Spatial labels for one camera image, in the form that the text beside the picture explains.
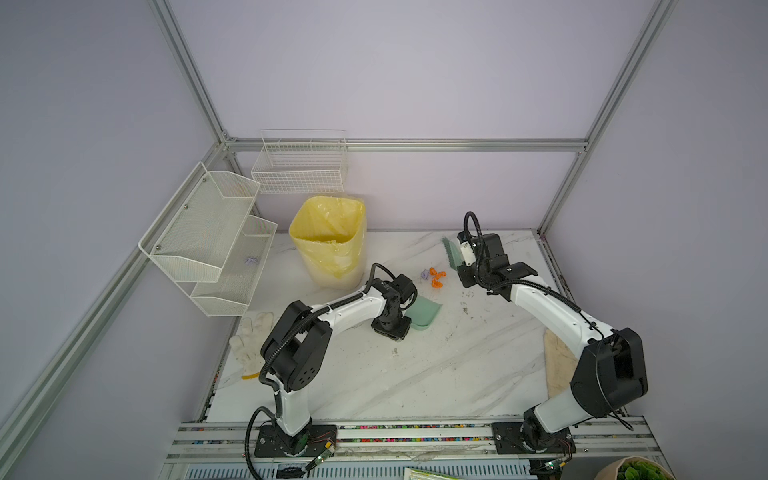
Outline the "green plastic dustpan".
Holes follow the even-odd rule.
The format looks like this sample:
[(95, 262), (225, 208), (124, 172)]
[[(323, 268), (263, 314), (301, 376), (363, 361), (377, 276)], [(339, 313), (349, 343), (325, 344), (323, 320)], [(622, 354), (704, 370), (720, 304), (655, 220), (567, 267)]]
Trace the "green plastic dustpan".
[(428, 298), (418, 297), (405, 310), (405, 315), (410, 318), (412, 329), (426, 330), (438, 316), (441, 307), (441, 304)]

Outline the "green hand brush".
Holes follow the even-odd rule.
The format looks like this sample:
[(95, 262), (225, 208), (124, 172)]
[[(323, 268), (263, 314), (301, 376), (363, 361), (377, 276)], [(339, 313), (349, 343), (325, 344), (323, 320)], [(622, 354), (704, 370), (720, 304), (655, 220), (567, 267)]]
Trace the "green hand brush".
[(463, 263), (463, 256), (460, 248), (447, 237), (442, 238), (442, 244), (446, 250), (449, 267), (452, 270), (457, 271), (458, 267)]

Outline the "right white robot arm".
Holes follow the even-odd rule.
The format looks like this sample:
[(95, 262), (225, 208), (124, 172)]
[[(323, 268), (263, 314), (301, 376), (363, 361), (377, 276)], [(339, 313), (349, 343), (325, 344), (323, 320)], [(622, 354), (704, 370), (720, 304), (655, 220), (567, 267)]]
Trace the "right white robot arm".
[(542, 452), (570, 427), (613, 415), (647, 394), (643, 343), (634, 330), (597, 320), (527, 263), (510, 263), (498, 235), (463, 231), (457, 239), (457, 272), (464, 287), (479, 286), (526, 310), (577, 358), (566, 389), (524, 413), (520, 439), (525, 449)]

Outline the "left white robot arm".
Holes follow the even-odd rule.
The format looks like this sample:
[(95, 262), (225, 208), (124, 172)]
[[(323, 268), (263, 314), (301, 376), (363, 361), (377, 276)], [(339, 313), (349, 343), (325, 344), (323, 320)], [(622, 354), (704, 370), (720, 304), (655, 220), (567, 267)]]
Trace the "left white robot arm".
[(399, 275), (372, 278), (360, 290), (326, 304), (289, 304), (260, 350), (264, 365), (259, 382), (273, 390), (274, 422), (282, 433), (295, 437), (310, 425), (305, 389), (319, 374), (333, 336), (368, 324), (400, 341), (411, 326), (405, 311), (417, 298), (414, 282)]

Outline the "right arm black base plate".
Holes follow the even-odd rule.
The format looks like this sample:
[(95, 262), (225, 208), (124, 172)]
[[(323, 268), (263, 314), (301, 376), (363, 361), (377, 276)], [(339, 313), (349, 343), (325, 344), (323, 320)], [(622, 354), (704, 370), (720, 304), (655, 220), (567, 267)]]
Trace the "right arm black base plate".
[(498, 454), (565, 454), (575, 451), (568, 428), (555, 433), (547, 432), (530, 408), (521, 421), (502, 421), (491, 424), (492, 436)]

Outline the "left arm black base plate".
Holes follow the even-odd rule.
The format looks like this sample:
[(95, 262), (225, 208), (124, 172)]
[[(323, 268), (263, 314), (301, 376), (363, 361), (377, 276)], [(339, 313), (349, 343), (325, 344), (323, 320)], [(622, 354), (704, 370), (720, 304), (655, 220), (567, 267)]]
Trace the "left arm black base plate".
[(308, 423), (296, 435), (290, 436), (272, 421), (258, 429), (252, 453), (256, 458), (316, 457), (335, 445), (338, 427), (333, 424)]

